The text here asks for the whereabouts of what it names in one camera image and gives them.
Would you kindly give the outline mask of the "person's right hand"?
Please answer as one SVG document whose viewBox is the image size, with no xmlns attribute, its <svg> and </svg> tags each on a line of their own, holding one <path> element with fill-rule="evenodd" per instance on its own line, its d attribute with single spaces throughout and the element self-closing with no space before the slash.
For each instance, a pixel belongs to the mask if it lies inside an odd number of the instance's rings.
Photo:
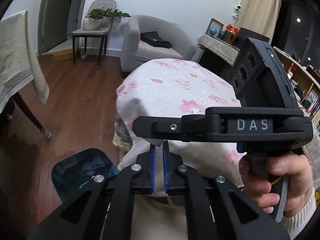
<svg viewBox="0 0 320 240">
<path fill-rule="evenodd" d="M 293 217 L 306 205 L 313 193 L 312 168 L 305 155 L 287 153 L 277 158 L 270 158 L 266 168 L 275 176 L 290 176 L 289 189 L 285 203 L 285 216 Z M 244 192 L 266 213 L 278 204 L 280 196 L 271 192 L 268 180 L 256 177 L 250 172 L 246 156 L 239 161 L 239 172 L 244 184 Z"/>
</svg>

